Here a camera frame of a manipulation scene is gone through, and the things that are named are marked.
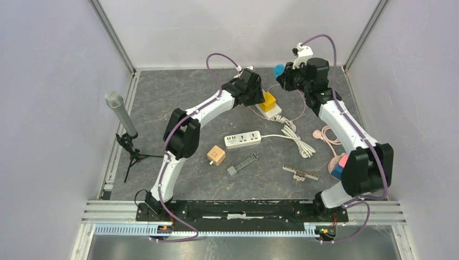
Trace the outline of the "yellow cube plug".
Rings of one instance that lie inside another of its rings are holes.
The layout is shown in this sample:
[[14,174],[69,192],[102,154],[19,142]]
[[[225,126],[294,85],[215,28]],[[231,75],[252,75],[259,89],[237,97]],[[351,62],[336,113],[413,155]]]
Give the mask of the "yellow cube plug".
[[275,97],[269,92],[265,92],[263,97],[264,97],[264,102],[258,104],[258,107],[261,109],[261,111],[264,113],[268,113],[271,110],[275,109],[276,107]]

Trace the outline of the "blue plug adapter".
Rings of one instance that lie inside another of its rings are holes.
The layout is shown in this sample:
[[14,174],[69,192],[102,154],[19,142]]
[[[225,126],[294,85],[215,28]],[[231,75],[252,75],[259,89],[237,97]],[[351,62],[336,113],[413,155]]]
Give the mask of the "blue plug adapter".
[[273,68],[273,74],[275,78],[280,77],[285,71],[285,65],[284,64],[278,64]]

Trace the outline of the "long white power strip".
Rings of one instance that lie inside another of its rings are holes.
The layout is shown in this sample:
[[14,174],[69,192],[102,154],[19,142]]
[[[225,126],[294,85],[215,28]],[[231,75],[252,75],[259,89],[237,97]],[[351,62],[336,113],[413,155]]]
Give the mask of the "long white power strip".
[[268,111],[264,111],[261,105],[262,103],[256,104],[255,108],[261,113],[261,117],[263,119],[272,120],[276,115],[280,115],[282,113],[282,109],[277,105],[277,103],[268,105],[268,108],[270,109]]

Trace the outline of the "small white power strip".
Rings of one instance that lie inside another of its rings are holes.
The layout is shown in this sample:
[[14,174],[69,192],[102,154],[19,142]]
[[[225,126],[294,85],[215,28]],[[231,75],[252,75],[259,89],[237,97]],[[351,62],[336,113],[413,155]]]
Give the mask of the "small white power strip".
[[259,131],[251,131],[224,137],[225,147],[227,149],[241,148],[261,143],[261,134]]

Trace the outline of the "beige dragon plug adapter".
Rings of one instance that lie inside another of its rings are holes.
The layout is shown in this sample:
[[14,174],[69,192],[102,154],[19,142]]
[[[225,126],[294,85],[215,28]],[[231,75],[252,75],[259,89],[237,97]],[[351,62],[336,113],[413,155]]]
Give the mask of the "beige dragon plug adapter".
[[226,158],[226,152],[219,146],[213,146],[206,154],[210,165],[219,166],[222,161]]

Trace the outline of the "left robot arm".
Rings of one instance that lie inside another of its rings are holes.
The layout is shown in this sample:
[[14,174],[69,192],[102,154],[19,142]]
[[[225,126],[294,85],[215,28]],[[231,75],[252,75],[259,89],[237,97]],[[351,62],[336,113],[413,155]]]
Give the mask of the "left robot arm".
[[184,163],[198,149],[201,129],[236,106],[253,106],[264,101],[261,77],[253,66],[248,66],[209,99],[187,110],[177,108],[172,112],[163,136],[165,155],[161,169],[145,200],[152,217],[161,221],[169,216],[167,203],[173,198]]

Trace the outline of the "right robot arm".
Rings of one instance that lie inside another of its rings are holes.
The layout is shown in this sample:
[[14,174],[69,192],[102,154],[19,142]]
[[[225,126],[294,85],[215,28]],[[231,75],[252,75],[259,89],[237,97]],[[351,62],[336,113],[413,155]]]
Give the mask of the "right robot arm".
[[343,145],[347,162],[339,183],[319,194],[313,215],[326,221],[335,207],[348,206],[359,199],[384,199],[391,184],[394,150],[372,138],[346,109],[342,98],[329,85],[329,62],[310,58],[298,68],[293,62],[274,68],[282,89],[299,90],[307,106],[325,122]]

